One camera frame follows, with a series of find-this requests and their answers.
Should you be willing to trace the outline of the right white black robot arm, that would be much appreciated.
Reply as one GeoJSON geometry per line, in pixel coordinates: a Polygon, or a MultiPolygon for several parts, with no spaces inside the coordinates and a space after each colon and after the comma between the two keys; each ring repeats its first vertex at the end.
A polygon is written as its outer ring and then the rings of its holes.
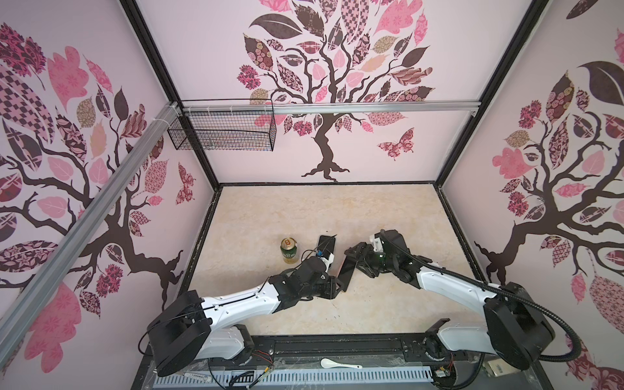
{"type": "Polygon", "coordinates": [[[392,274],[404,284],[436,293],[480,315],[477,323],[440,319],[427,330],[424,348],[432,359],[468,351],[497,355],[518,370],[528,369],[555,338],[544,313],[532,307],[519,284],[485,284],[415,255],[403,235],[382,231],[345,252],[344,268],[374,279],[392,274]]]}

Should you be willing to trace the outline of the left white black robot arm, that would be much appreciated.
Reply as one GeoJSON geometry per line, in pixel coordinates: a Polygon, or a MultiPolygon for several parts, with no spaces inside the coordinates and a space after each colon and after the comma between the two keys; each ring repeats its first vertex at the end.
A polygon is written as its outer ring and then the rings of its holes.
{"type": "Polygon", "coordinates": [[[249,355],[252,341],[241,323],[316,297],[336,298],[344,284],[329,268],[328,260],[314,256],[253,289],[219,297],[183,293],[146,328],[157,375],[173,375],[195,360],[249,355]]]}

